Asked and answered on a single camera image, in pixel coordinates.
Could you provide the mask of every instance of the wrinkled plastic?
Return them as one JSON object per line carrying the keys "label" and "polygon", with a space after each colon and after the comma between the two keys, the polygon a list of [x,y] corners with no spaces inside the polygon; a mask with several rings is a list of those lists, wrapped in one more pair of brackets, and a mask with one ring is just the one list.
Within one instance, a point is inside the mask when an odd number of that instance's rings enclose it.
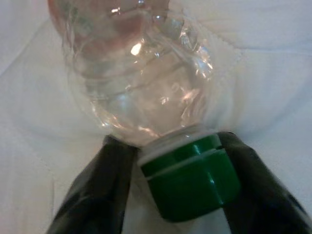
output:
{"label": "wrinkled plastic", "polygon": [[68,10],[63,44],[86,112],[135,146],[201,122],[215,77],[214,52],[199,24],[179,7],[154,10],[138,1],[100,14],[88,6]]}

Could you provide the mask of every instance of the white bedsheet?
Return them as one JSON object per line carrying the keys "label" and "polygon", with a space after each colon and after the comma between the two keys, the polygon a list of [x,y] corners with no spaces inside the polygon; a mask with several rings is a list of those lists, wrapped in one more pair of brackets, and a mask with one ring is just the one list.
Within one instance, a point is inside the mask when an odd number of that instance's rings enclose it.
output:
{"label": "white bedsheet", "polygon": [[[312,1],[183,4],[241,53],[225,77],[232,93],[216,127],[254,147],[312,215]],[[2,0],[0,12],[0,232],[42,234],[103,133],[70,96],[45,1]],[[229,233],[221,211],[164,222],[138,170],[134,177],[125,234]]]}

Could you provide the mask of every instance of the bottle cap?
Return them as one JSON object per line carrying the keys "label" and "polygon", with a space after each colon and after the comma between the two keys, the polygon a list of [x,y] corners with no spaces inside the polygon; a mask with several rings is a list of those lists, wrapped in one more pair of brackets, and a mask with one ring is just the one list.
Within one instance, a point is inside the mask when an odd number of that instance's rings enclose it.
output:
{"label": "bottle cap", "polygon": [[187,221],[234,200],[240,183],[217,134],[180,146],[141,166],[162,217]]}

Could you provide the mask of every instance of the black plastic grip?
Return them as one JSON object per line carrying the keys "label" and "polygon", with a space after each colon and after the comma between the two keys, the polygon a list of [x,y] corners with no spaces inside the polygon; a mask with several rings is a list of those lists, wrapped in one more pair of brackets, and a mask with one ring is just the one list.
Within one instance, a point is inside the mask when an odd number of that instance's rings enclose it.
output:
{"label": "black plastic grip", "polygon": [[137,149],[108,136],[75,179],[47,234],[120,234]]}
{"label": "black plastic grip", "polygon": [[224,208],[232,234],[312,234],[312,221],[257,153],[232,133],[219,133],[242,185]]}

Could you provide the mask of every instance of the plastic bottle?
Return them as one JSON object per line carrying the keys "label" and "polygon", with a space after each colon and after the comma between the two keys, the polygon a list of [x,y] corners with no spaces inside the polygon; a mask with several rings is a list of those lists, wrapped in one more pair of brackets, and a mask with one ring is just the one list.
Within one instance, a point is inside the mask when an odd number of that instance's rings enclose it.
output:
{"label": "plastic bottle", "polygon": [[198,23],[155,2],[49,1],[78,103],[142,149],[138,164],[158,209],[177,222],[222,207],[240,186],[203,124],[214,55]]}

